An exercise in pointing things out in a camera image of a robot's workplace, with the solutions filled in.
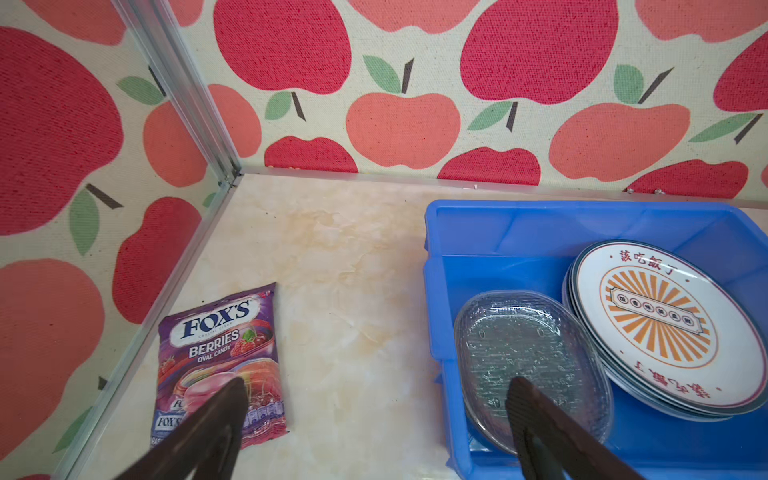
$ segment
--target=marble surface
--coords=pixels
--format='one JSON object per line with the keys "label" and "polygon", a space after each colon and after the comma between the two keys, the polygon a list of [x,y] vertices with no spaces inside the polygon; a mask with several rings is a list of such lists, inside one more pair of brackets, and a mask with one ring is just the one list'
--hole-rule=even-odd
{"label": "marble surface", "polygon": [[[439,198],[568,199],[245,176],[172,310],[278,282],[290,433],[243,450],[233,478],[457,478],[422,278],[424,212]],[[768,210],[745,212],[768,227]],[[80,478],[113,478],[149,449],[156,378],[157,340]]]}

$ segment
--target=plate with orange sunburst design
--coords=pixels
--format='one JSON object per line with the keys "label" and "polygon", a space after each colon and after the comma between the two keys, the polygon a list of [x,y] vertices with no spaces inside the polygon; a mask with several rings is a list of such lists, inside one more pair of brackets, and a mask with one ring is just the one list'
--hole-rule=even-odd
{"label": "plate with orange sunburst design", "polygon": [[763,336],[733,297],[686,260],[612,240],[582,252],[570,284],[578,316],[627,381],[718,415],[750,412],[768,398]]}

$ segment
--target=candy bag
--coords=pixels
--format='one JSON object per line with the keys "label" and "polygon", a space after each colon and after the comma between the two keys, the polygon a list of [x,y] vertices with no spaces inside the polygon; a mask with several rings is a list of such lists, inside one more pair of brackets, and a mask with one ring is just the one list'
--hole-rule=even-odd
{"label": "candy bag", "polygon": [[248,395],[240,447],[285,435],[274,293],[272,283],[161,320],[152,446],[238,376]]}

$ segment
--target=apple stem pattern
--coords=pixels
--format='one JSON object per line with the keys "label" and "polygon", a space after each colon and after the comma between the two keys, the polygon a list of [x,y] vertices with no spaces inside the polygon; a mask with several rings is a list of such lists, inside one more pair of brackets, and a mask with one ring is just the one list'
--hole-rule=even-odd
{"label": "apple stem pattern", "polygon": [[147,68],[149,68],[149,73],[152,75],[152,79],[154,80],[154,83],[157,84],[157,88],[160,89],[160,93],[163,94],[164,97],[167,97],[167,95],[165,94],[165,90],[163,89],[163,85],[161,85],[160,81],[157,79],[157,76],[152,71],[152,67],[147,67]]}
{"label": "apple stem pattern", "polygon": [[296,108],[296,115],[306,121],[306,118],[304,118],[304,111],[301,109],[301,104],[299,103],[299,96],[296,95],[295,91],[290,92],[290,96],[293,99],[293,106]]}
{"label": "apple stem pattern", "polygon": [[755,115],[755,118],[753,118],[748,124],[746,124],[746,127],[742,128],[739,134],[733,139],[733,141],[736,142],[736,145],[739,144],[742,138],[744,138],[744,135],[749,133],[750,130],[752,130],[752,127],[755,126],[757,121],[763,117],[763,114],[757,114]]}
{"label": "apple stem pattern", "polygon": [[642,104],[644,101],[650,97],[650,94],[654,93],[654,90],[658,88],[658,86],[661,84],[662,81],[667,77],[667,75],[670,74],[671,71],[674,70],[674,67],[670,68],[667,71],[662,71],[653,81],[653,83],[650,84],[650,87],[645,91],[642,97],[640,97],[640,100],[637,101],[638,104]]}
{"label": "apple stem pattern", "polygon": [[406,63],[406,66],[402,70],[402,89],[401,93],[405,94],[408,91],[408,82],[411,80],[411,70],[413,69],[413,61],[415,58],[411,58],[411,61]]}
{"label": "apple stem pattern", "polygon": [[518,102],[512,102],[512,108],[509,109],[509,117],[507,117],[507,130],[512,131],[512,127],[515,125],[515,115],[518,113]]}
{"label": "apple stem pattern", "polygon": [[123,207],[120,203],[118,203],[117,200],[115,200],[114,198],[110,197],[109,195],[107,195],[106,193],[104,193],[101,190],[97,189],[96,187],[94,187],[91,184],[85,184],[85,190],[88,190],[89,192],[91,192],[94,197],[96,197],[97,199],[99,199],[102,202],[104,202],[104,204],[107,207],[110,207],[112,210],[114,210],[115,208],[122,208]]}

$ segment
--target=green leaf pattern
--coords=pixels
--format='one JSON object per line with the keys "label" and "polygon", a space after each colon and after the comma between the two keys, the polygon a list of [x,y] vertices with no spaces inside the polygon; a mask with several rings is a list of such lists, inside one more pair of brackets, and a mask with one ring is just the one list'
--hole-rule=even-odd
{"label": "green leaf pattern", "polygon": [[378,86],[391,94],[400,93],[400,77],[397,76],[391,65],[379,57],[370,55],[365,55],[362,59],[365,60],[368,73],[371,74]]}
{"label": "green leaf pattern", "polygon": [[621,103],[636,104],[643,96],[643,74],[632,65],[617,65],[614,93]]}
{"label": "green leaf pattern", "polygon": [[691,138],[689,142],[699,143],[703,141],[714,140],[720,138],[723,135],[728,135],[732,131],[736,131],[744,125],[748,124],[750,120],[755,118],[757,114],[736,114],[732,117],[728,117],[725,120],[721,120],[711,127],[703,129],[698,135]]}
{"label": "green leaf pattern", "polygon": [[85,255],[96,241],[98,227],[96,200],[87,190],[81,190],[69,206],[69,233],[81,255]]}
{"label": "green leaf pattern", "polygon": [[497,123],[509,113],[512,106],[510,101],[500,101],[481,111],[475,120],[467,127],[467,130],[483,130]]}
{"label": "green leaf pattern", "polygon": [[126,77],[118,81],[118,87],[134,100],[146,105],[157,105],[163,101],[163,94],[149,80],[141,77]]}
{"label": "green leaf pattern", "polygon": [[212,194],[205,197],[205,200],[203,200],[203,207],[210,207],[210,202],[214,201],[214,197],[216,196],[216,192],[213,192]]}
{"label": "green leaf pattern", "polygon": [[264,112],[264,118],[267,120],[277,120],[282,118],[288,113],[291,104],[291,96],[289,91],[278,91],[270,100],[266,103],[266,112]]}
{"label": "green leaf pattern", "polygon": [[64,432],[64,435],[61,436],[61,438],[58,440],[58,443],[56,444],[56,448],[53,449],[53,453],[56,453],[60,450],[66,449],[71,443],[72,440],[74,440],[74,436],[78,434],[78,431],[80,430],[80,427],[83,426],[83,422],[85,422],[85,419],[88,417],[88,413],[91,412],[91,409],[93,407],[88,407],[85,412],[82,412],[79,417],[77,417],[74,422],[72,422],[71,425],[67,428],[67,431]]}

